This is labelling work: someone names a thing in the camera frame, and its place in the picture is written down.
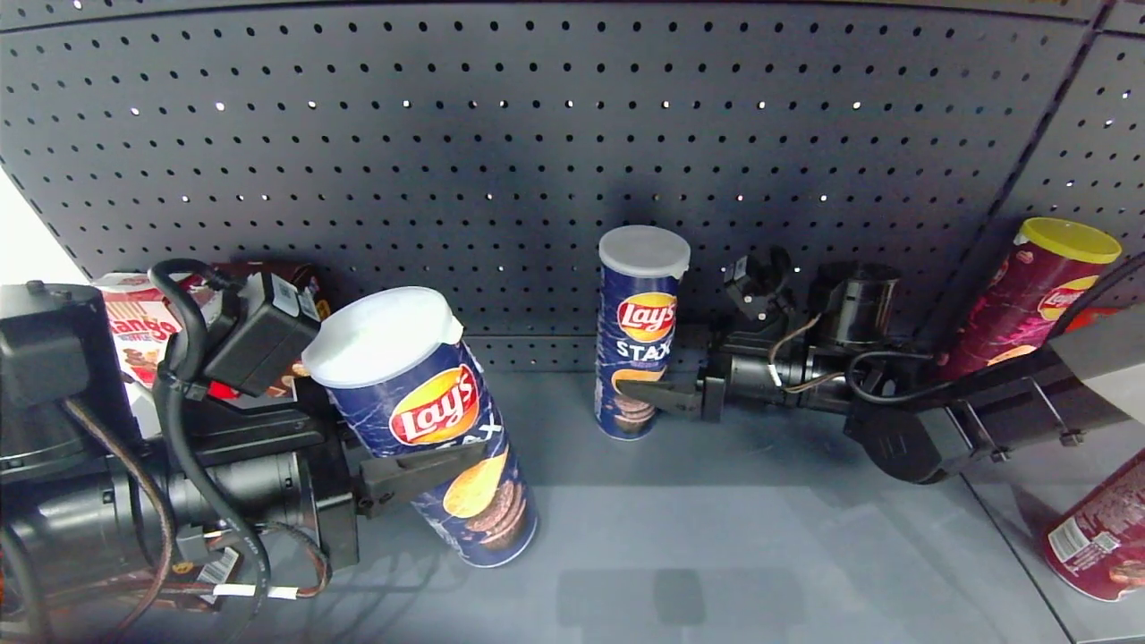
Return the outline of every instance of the white wall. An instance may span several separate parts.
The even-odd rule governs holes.
[[[0,284],[42,280],[86,284],[87,277],[72,264],[40,218],[27,205],[7,174],[0,173]]]

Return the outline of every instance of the robotic arm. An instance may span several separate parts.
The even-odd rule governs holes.
[[[185,261],[175,269],[183,268],[207,270]],[[3,556],[6,567],[24,578],[17,579],[18,604],[34,618],[37,642],[50,639],[44,615],[53,606],[101,590],[108,596],[147,588],[109,587],[109,579],[152,570],[155,595],[161,592],[171,566],[156,564],[166,552],[192,568],[237,545],[246,550],[246,564],[256,564],[228,516],[251,526],[254,550],[271,531],[313,547],[322,564],[321,591],[322,578],[357,563],[356,517],[377,517],[482,457],[481,443],[473,443],[368,458],[355,477],[342,440],[350,434],[340,431],[325,391],[308,378],[295,382],[297,400],[269,407],[239,409],[204,396],[207,378],[247,393],[264,391],[318,327],[300,303],[282,303],[302,296],[269,273],[242,283],[208,277],[223,291],[222,313],[206,325],[197,307],[180,311],[187,331],[169,343],[161,369],[169,386],[155,390],[160,413],[167,410],[164,435],[149,441],[127,403],[100,292],[40,282],[0,288]],[[196,316],[204,325],[197,333]],[[202,355],[192,358],[195,352]],[[185,442],[190,461],[181,458],[176,441]],[[216,488],[221,508],[194,469]],[[17,604],[13,590],[9,584],[6,607]],[[120,628],[155,595],[144,596]]]
[[[914,484],[943,480],[980,458],[1006,461],[1034,442],[1073,447],[1090,430],[1145,422],[1145,305],[1053,337],[1034,353],[917,388],[914,368],[931,356],[885,336],[898,272],[855,262],[821,267],[808,297],[811,320],[784,332],[793,325],[790,296],[775,273],[790,262],[776,257],[773,251],[769,269],[755,258],[725,269],[725,291],[748,322],[713,330],[695,384],[624,380],[621,392],[704,421],[718,421],[735,398],[845,415],[844,433],[884,472]],[[1124,262],[1072,311],[1142,264],[1145,256]],[[1055,330],[1072,317],[1064,315]]]

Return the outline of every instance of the blue chip can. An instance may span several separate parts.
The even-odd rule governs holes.
[[[652,431],[656,409],[616,390],[618,380],[658,380],[676,333],[677,292],[690,249],[652,226],[625,226],[600,239],[597,317],[597,423],[619,440]]]
[[[411,327],[421,329],[403,337],[387,328],[394,317],[413,317],[419,322]],[[380,370],[355,364],[371,356]],[[524,550],[537,529],[536,504],[481,366],[440,293],[405,288],[364,298],[324,321],[302,360],[373,456],[484,441],[484,460],[419,495],[413,506],[473,566],[499,566]],[[370,382],[378,374],[388,377]]]

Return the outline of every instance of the white plastic lid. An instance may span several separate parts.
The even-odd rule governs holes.
[[[437,291],[390,289],[324,320],[302,364],[323,386],[365,387],[404,374],[442,344],[457,344],[463,330]]]
[[[600,261],[632,277],[684,277],[692,248],[684,237],[655,226],[623,226],[600,238]]]

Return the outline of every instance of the shelf surface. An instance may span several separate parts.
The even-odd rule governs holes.
[[[838,417],[663,417],[649,437],[622,442],[593,423],[589,375],[489,380],[542,513],[530,548],[476,570],[408,508],[363,520],[362,563],[317,600],[269,606],[247,637],[1067,642],[963,480],[890,479]],[[291,543],[271,542],[271,553],[283,561],[276,584],[310,582]],[[135,636],[199,642],[245,608],[231,600],[222,618],[152,611]],[[117,615],[85,610],[72,626]]]
[[[977,465],[966,478],[1029,570],[1075,642],[1142,642],[1145,592],[1106,603],[1077,592],[1050,568],[1037,544],[1051,521],[1145,447],[1145,429],[1123,423],[1085,437],[1079,448],[1028,447],[1002,466]]]

